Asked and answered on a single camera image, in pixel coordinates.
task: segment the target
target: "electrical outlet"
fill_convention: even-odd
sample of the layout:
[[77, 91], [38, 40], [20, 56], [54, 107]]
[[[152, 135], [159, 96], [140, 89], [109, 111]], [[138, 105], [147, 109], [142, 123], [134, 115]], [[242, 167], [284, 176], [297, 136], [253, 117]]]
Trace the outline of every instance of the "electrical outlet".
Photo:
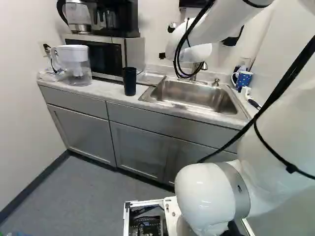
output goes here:
[[48, 41], [38, 41], [37, 43], [38, 43], [40, 53], [42, 54], [42, 56], [47, 57], [47, 53], [45, 52], [45, 49], [44, 49], [44, 44], [48, 44], [49, 46], [52, 46], [52, 44]]
[[243, 57], [241, 57], [240, 58], [240, 63], [244, 62], [245, 65], [246, 65], [246, 68], [249, 68], [251, 66], [251, 60], [252, 60], [251, 58], [243, 58]]

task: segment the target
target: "microwave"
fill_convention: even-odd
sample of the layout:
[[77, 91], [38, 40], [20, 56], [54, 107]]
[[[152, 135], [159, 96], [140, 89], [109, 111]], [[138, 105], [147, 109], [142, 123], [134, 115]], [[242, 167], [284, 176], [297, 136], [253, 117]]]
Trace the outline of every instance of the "microwave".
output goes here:
[[123, 81], [122, 68], [145, 68], [144, 38], [117, 38], [92, 34], [65, 34], [66, 44], [89, 47], [92, 76]]

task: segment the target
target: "sink basin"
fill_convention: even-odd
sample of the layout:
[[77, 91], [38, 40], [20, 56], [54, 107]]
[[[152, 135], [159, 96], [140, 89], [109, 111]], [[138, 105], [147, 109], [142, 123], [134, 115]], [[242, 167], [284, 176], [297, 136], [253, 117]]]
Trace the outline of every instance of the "sink basin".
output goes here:
[[155, 88], [149, 88], [140, 101], [199, 113], [216, 113], [248, 120], [243, 107], [228, 85], [179, 81], [166, 77]]

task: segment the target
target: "gray carpet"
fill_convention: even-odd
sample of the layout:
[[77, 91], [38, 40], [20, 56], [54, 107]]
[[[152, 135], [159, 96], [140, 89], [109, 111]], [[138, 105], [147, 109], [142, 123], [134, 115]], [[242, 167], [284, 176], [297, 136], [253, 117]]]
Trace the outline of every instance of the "gray carpet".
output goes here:
[[0, 231], [23, 231], [32, 236], [122, 236], [125, 201], [172, 195], [70, 157], [3, 223]]

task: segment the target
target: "black cup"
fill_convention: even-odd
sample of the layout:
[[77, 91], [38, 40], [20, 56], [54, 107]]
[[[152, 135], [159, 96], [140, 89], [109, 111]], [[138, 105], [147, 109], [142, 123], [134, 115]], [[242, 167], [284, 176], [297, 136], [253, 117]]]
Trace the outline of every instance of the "black cup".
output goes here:
[[123, 68], [123, 79], [126, 96], [134, 96], [136, 94], [137, 85], [137, 69], [134, 67]]

